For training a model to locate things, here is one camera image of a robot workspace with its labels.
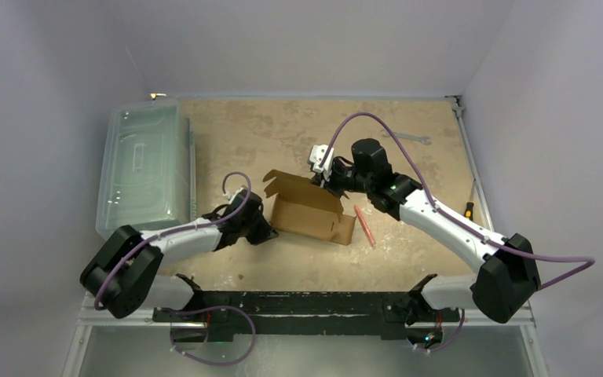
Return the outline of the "brown cardboard box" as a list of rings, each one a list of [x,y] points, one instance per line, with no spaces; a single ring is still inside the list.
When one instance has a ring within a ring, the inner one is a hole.
[[[341,245],[353,240],[356,218],[341,200],[310,179],[270,170],[262,179],[273,198],[271,225],[278,230]]]

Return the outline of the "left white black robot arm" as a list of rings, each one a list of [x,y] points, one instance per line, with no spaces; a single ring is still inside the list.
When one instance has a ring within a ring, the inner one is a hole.
[[[159,270],[231,247],[241,238],[256,246],[278,235],[263,215],[261,197],[242,190],[227,204],[185,225],[158,231],[119,227],[84,268],[79,282],[94,297],[95,309],[107,310],[116,319],[140,308],[163,307],[192,321],[203,310],[192,280],[163,276]]]

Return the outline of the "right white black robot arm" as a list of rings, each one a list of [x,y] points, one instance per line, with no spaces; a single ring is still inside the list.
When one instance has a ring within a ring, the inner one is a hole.
[[[505,237],[481,228],[436,199],[422,184],[393,171],[385,149],[372,138],[353,143],[352,161],[314,145],[312,183],[341,196],[363,193],[371,205],[423,231],[459,256],[471,269],[465,276],[429,274],[410,291],[408,322],[427,320],[442,309],[478,309],[505,324],[540,286],[532,245],[523,236]]]

